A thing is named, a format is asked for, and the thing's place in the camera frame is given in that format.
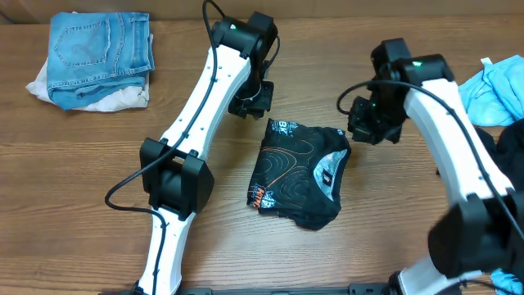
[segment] black metal mount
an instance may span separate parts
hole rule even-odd
[[[524,228],[524,192],[508,192],[503,200]],[[433,265],[448,278],[501,268],[524,281],[524,244],[494,198],[472,194],[455,204],[431,229],[428,245]]]
[[[382,41],[371,53],[375,80],[390,79],[422,86],[430,79],[453,81],[453,73],[440,54],[412,58],[403,39]],[[370,85],[370,99],[357,97],[351,107],[348,130],[353,140],[371,144],[383,139],[398,143],[407,118],[404,99],[409,88]]]
[[[157,142],[146,138],[140,147],[142,168],[169,150],[165,140]],[[180,220],[186,220],[192,212],[199,213],[204,208],[215,179],[207,164],[197,157],[195,151],[189,154],[178,151],[173,158],[142,174],[144,191],[149,193],[149,204],[153,208],[175,212]]]
[[[231,114],[242,118],[253,115],[258,119],[271,109],[273,83],[264,81],[268,70],[268,62],[264,59],[277,35],[273,18],[259,12],[253,13],[247,23],[224,17],[213,25],[213,40],[217,46],[223,44],[238,50],[242,58],[249,57],[251,62],[247,81],[229,104]]]

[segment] jeans pocket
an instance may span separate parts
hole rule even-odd
[[[109,20],[65,28],[55,45],[64,66],[88,66],[106,62],[111,45]]]

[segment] stack of folded clothes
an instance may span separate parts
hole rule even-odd
[[[44,65],[27,89],[63,110],[146,107],[151,42],[147,13],[61,12],[51,20],[47,76]]]

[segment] folded jeans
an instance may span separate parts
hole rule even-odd
[[[143,87],[155,68],[151,42],[147,13],[57,14],[47,52],[49,98],[70,110],[128,86]]]

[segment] printed logo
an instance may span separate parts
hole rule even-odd
[[[298,128],[297,123],[287,121],[273,121],[273,125],[271,126],[272,131],[291,137],[293,136],[293,129],[295,128]]]
[[[266,190],[262,185],[255,184],[253,194],[251,195],[251,206],[255,208],[273,208],[275,206],[275,199],[273,199],[273,191]]]
[[[327,186],[331,187],[331,183],[333,181],[333,175],[329,174],[325,169],[322,172],[322,182],[326,184]]]

